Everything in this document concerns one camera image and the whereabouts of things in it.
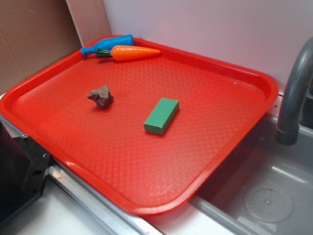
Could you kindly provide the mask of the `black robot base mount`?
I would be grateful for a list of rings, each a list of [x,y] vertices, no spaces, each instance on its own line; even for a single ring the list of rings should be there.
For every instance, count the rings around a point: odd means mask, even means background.
[[[52,157],[31,137],[12,137],[0,125],[0,226],[43,194]]]

